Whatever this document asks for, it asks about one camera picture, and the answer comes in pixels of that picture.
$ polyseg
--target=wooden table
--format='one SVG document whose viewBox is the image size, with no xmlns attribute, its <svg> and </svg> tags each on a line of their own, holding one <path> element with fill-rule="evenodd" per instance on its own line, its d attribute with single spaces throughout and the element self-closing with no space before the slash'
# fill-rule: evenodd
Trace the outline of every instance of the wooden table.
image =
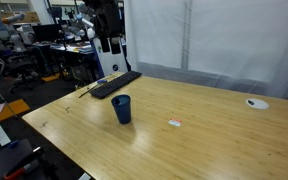
<svg viewBox="0 0 288 180">
<path fill-rule="evenodd" d="M 287 100 L 148 77 L 104 100 L 79 99 L 85 90 L 23 119 L 96 179 L 288 179 Z M 119 94 L 132 98 L 127 125 L 111 106 Z"/>
</svg>

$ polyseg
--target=black keyboard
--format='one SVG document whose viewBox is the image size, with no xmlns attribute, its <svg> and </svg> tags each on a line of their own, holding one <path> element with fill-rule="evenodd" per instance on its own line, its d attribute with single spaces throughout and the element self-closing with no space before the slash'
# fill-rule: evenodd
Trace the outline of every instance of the black keyboard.
<svg viewBox="0 0 288 180">
<path fill-rule="evenodd" d="M 125 86 L 126 84 L 130 83 L 134 79 L 140 77 L 142 73 L 135 72 L 135 71 L 129 71 L 116 79 L 104 84 L 101 87 L 98 87 L 94 90 L 92 90 L 90 93 L 92 96 L 103 99 L 106 96 L 110 95 L 114 91 L 120 89 L 121 87 Z"/>
</svg>

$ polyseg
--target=monitor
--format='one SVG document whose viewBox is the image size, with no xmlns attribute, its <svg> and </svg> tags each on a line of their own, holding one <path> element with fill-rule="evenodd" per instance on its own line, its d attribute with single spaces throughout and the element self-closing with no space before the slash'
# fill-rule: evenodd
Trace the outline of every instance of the monitor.
<svg viewBox="0 0 288 180">
<path fill-rule="evenodd" d="M 55 41 L 60 39 L 59 30 L 62 30 L 59 24 L 48 24 L 40 26 L 32 26 L 36 41 Z"/>
</svg>

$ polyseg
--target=blue cup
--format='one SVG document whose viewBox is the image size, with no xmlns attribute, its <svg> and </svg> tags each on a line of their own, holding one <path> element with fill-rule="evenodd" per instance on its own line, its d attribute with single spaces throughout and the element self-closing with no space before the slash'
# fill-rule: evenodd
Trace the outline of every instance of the blue cup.
<svg viewBox="0 0 288 180">
<path fill-rule="evenodd" d="M 120 123 L 129 123 L 131 121 L 131 97 L 126 94 L 118 95 L 111 102 Z"/>
</svg>

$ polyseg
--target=white curtain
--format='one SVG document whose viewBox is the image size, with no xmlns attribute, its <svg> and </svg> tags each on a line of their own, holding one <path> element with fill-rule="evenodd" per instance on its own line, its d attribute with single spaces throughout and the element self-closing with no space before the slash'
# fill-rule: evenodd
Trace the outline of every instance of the white curtain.
<svg viewBox="0 0 288 180">
<path fill-rule="evenodd" d="M 288 0 L 124 0 L 146 76 L 288 98 Z"/>
</svg>

